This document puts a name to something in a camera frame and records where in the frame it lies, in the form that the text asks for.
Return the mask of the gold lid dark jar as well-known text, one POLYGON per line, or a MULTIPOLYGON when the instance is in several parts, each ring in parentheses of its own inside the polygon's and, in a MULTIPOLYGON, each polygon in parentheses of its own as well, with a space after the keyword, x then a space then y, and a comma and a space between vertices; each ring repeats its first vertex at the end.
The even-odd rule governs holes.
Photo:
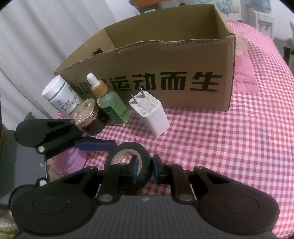
POLYGON ((109 117, 94 98, 87 98, 75 108, 73 120, 81 131, 88 135, 96 135, 105 128, 109 117))

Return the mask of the black tape roll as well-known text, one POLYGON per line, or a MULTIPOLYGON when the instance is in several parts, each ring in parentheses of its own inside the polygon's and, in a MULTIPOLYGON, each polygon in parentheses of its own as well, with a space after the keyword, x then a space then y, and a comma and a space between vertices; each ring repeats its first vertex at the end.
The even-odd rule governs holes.
POLYGON ((107 170, 113 164, 129 164, 131 158, 137 156, 137 179, 134 188, 138 191, 151 179, 153 174, 153 162, 149 152, 139 143, 125 142, 112 150, 105 161, 104 169, 107 170))

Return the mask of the purple plastic lid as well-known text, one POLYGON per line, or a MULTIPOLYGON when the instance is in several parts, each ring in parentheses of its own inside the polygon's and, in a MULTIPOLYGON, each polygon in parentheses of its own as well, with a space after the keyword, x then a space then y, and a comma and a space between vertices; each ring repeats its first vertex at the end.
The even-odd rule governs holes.
POLYGON ((56 155, 53 159, 57 172, 66 176, 83 169, 87 160, 87 151, 72 147, 56 155))

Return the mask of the white pill bottle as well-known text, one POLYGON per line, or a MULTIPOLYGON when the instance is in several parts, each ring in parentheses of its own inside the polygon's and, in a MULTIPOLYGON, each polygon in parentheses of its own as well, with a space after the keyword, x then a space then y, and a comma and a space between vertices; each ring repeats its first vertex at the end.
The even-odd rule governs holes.
POLYGON ((60 76, 54 77, 44 88, 42 96, 63 116, 71 118, 77 106, 82 103, 80 96, 60 76))

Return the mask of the green dropper bottle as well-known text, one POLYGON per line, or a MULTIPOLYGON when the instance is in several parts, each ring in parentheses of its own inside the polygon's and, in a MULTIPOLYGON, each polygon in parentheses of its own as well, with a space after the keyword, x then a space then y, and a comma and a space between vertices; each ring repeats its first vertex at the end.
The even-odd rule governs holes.
POLYGON ((98 106, 116 125, 126 124, 131 114, 119 95, 108 88, 102 80, 98 80, 94 74, 89 73, 86 78, 91 85, 92 93, 97 97, 98 106))

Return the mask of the white USB charger plug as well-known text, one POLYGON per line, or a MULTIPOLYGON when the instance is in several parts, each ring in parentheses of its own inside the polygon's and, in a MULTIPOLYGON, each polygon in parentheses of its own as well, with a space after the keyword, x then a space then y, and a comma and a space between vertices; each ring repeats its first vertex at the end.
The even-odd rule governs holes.
POLYGON ((131 94, 129 104, 154 136, 158 137, 169 129, 170 125, 161 102, 141 87, 135 96, 131 94))

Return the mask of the black cylindrical tube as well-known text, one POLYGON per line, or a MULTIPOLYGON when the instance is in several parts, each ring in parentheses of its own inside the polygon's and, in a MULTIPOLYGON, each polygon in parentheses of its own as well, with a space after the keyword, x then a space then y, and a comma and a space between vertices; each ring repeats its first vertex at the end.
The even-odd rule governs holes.
POLYGON ((93 55, 97 55, 101 53, 103 53, 103 50, 101 48, 96 48, 95 50, 93 50, 93 55))

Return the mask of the red white checkered tablecloth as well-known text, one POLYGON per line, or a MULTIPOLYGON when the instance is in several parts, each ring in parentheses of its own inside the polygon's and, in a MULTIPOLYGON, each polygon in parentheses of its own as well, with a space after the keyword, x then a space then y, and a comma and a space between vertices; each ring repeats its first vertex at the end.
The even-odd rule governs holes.
POLYGON ((164 163, 200 165, 262 190, 279 204, 273 233, 293 236, 293 74, 273 41, 257 29, 229 21, 248 45, 259 92, 234 93, 227 112, 166 107, 169 129, 150 134, 136 115, 109 123, 98 138, 137 142, 164 163))

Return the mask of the white curtain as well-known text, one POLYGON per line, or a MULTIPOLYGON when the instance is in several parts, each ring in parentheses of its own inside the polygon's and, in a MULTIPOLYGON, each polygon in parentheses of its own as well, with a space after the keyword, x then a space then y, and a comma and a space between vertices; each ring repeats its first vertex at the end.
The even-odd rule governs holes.
POLYGON ((137 15, 128 1, 11 1, 1 10, 1 113, 13 130, 57 111, 41 93, 53 72, 100 29, 137 15))

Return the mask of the brown cardboard box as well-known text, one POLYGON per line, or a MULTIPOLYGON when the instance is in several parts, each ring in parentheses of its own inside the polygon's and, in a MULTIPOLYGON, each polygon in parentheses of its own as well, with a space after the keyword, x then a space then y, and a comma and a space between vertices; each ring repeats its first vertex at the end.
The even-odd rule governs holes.
POLYGON ((164 8, 100 30, 54 72, 81 96, 89 73, 128 103, 139 87, 163 105, 227 111, 235 69, 235 34, 214 4, 164 8), (103 53, 93 55, 101 48, 103 53))

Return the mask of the pink printed card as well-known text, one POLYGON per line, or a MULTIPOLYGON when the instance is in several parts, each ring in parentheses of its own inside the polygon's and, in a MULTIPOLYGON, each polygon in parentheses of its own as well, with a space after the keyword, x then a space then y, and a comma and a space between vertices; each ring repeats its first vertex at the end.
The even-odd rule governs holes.
POLYGON ((233 93, 259 93, 253 65, 247 50, 235 58, 233 93))

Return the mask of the water dispenser bottle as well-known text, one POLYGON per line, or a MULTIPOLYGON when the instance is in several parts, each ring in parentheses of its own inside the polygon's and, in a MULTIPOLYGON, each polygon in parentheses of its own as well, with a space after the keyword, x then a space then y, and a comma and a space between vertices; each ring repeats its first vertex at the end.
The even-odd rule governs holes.
POLYGON ((270 0, 250 0, 250 8, 260 13, 272 13, 270 0))

